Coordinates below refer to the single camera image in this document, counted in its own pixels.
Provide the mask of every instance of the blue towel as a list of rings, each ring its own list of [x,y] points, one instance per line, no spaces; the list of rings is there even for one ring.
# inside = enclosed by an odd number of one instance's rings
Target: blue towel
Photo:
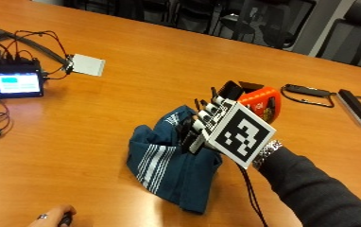
[[[180,106],[159,119],[152,130],[146,125],[135,128],[126,164],[146,190],[183,210],[203,214],[222,160],[206,148],[196,155],[182,152],[175,126],[191,114],[191,108]]]

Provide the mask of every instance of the white card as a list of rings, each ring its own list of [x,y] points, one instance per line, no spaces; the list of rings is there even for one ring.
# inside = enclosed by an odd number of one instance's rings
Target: white card
[[[100,76],[104,65],[104,60],[95,59],[80,54],[72,57],[74,72],[91,76]]]

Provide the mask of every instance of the black device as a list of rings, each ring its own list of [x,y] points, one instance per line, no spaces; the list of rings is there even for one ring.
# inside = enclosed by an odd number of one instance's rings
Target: black device
[[[329,92],[316,88],[303,87],[294,84],[286,84],[283,86],[284,90],[291,93],[298,93],[307,96],[325,97],[329,96]]]
[[[58,223],[56,227],[59,227],[62,224],[70,226],[71,220],[72,220],[71,213],[66,212],[63,214],[63,217],[62,217],[60,222]]]
[[[315,97],[325,98],[328,101],[328,104],[321,103],[321,102],[308,101],[305,98],[298,99],[295,97],[291,97],[284,91],[288,93],[295,93],[295,94],[304,95],[304,96],[315,96]],[[280,88],[280,93],[286,98],[288,98],[290,100],[296,101],[299,103],[316,105],[316,106],[321,106],[321,107],[328,107],[328,108],[333,107],[333,103],[329,98],[329,96],[332,96],[333,93],[331,93],[329,91],[311,88],[311,87],[294,85],[294,84],[284,84]]]
[[[337,97],[361,125],[361,102],[356,97],[344,89],[337,92]]]
[[[43,96],[43,78],[38,59],[0,61],[0,98]]]

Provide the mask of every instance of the electronic display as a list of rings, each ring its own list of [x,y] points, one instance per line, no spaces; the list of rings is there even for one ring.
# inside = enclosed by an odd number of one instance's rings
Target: electronic display
[[[43,96],[36,72],[34,67],[0,67],[0,98]]]

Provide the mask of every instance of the small screen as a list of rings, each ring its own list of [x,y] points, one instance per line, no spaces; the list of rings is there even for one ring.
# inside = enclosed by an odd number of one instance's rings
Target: small screen
[[[0,73],[0,94],[36,92],[39,92],[36,73]]]

